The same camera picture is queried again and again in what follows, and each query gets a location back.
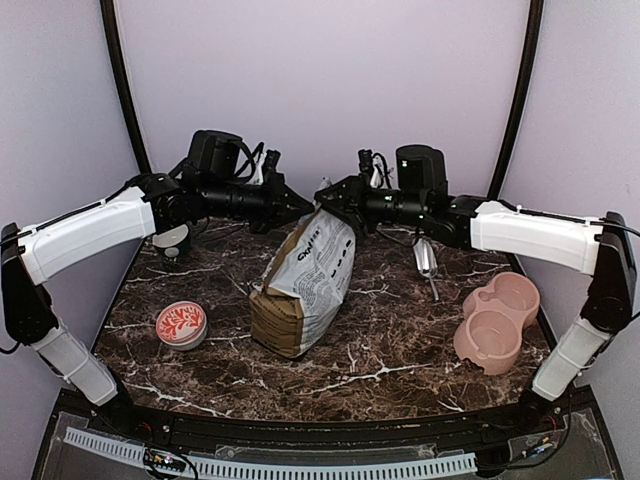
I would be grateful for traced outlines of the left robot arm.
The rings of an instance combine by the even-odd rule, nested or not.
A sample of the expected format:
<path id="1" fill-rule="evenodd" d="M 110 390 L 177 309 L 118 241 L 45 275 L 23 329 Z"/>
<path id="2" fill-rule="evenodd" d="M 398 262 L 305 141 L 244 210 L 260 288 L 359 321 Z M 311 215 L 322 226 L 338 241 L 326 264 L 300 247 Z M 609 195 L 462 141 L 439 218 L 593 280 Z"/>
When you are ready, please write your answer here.
<path id="1" fill-rule="evenodd" d="M 141 427 L 140 412 L 116 377 L 55 314 L 45 283 L 117 245 L 164 234 L 205 218 L 235 218 L 264 234 L 311 213 L 287 186 L 280 154 L 250 150 L 235 134 L 198 130 L 170 173 L 143 173 L 114 194 L 40 224 L 1 232 L 1 292 L 6 331 L 35 350 L 97 407 L 120 436 Z"/>

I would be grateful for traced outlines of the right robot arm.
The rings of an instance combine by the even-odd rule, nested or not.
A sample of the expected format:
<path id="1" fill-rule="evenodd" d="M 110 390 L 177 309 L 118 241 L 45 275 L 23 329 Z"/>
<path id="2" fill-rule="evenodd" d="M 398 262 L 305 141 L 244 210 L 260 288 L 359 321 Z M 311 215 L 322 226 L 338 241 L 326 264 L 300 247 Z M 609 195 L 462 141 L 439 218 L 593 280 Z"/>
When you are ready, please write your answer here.
<path id="1" fill-rule="evenodd" d="M 370 150 L 359 151 L 358 174 L 314 195 L 357 233 L 372 232 L 380 223 L 401 224 L 451 248 L 534 258 L 591 277 L 577 319 L 538 369 L 528 397 L 511 410 L 510 424 L 517 432 L 534 432 L 549 416 L 548 403 L 639 316 L 633 310 L 637 270 L 629 237 L 634 229 L 616 212 L 603 218 L 575 217 L 484 197 L 452 196 L 444 154 L 427 145 L 397 148 L 397 188 L 374 188 L 374 156 Z"/>

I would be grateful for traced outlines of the pink double pet bowl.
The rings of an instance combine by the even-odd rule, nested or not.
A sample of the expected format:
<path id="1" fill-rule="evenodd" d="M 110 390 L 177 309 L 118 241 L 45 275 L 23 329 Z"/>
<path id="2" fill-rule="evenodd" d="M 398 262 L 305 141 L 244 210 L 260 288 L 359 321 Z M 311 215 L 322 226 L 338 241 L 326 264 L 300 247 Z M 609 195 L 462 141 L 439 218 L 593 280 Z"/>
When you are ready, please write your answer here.
<path id="1" fill-rule="evenodd" d="M 514 272 L 496 275 L 473 290 L 463 303 L 463 321 L 453 337 L 456 355 L 488 376 L 502 375 L 521 352 L 523 330 L 536 322 L 537 287 Z"/>

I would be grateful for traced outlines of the pet food bag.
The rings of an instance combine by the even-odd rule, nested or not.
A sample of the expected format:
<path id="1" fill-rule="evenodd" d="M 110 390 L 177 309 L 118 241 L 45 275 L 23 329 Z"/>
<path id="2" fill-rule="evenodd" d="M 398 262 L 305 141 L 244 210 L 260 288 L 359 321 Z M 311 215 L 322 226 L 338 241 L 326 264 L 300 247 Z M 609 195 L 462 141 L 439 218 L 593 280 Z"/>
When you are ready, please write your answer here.
<path id="1" fill-rule="evenodd" d="M 304 355 L 343 304 L 355 252 L 347 223 L 323 209 L 303 217 L 252 285 L 252 338 L 284 358 Z"/>

